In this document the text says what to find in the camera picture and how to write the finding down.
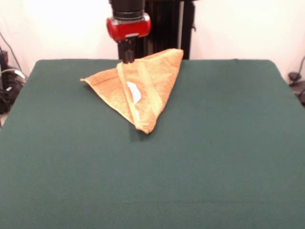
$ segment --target orange towel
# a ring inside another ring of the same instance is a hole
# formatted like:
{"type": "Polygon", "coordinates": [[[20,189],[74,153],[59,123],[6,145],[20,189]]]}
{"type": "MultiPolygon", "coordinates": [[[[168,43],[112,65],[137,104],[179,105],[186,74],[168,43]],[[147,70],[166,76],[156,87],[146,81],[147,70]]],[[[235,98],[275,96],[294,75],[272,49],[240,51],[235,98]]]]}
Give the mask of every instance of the orange towel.
{"type": "Polygon", "coordinates": [[[81,79],[110,107],[146,134],[153,131],[175,84],[183,51],[168,49],[133,63],[119,63],[81,79]]]}

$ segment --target towel tag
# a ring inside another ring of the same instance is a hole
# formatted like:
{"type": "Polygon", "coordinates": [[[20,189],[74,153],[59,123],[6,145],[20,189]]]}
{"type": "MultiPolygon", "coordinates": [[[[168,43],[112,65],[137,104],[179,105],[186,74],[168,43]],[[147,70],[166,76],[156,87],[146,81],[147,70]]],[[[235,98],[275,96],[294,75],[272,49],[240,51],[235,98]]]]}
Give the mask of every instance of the towel tag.
{"type": "Polygon", "coordinates": [[[126,82],[133,98],[133,104],[137,104],[141,100],[141,92],[139,91],[137,85],[132,82],[126,82]]]}

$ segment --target towel fold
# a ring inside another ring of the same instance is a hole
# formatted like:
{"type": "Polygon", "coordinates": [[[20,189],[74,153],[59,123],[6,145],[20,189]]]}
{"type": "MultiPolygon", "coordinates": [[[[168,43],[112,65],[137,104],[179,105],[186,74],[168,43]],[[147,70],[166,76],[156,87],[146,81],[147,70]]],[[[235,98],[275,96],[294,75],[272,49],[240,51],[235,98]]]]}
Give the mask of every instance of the towel fold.
{"type": "Polygon", "coordinates": [[[149,134],[179,73],[183,51],[168,49],[81,79],[135,128],[149,134]]]}

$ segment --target green table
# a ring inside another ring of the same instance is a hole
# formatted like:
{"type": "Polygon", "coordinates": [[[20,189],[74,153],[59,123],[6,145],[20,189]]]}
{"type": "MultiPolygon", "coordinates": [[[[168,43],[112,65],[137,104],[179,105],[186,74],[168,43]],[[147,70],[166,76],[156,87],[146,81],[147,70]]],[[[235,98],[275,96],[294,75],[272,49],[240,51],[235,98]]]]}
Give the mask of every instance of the green table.
{"type": "Polygon", "coordinates": [[[269,61],[184,61],[154,132],[37,62],[0,131],[1,229],[304,229],[305,113],[269,61]]]}

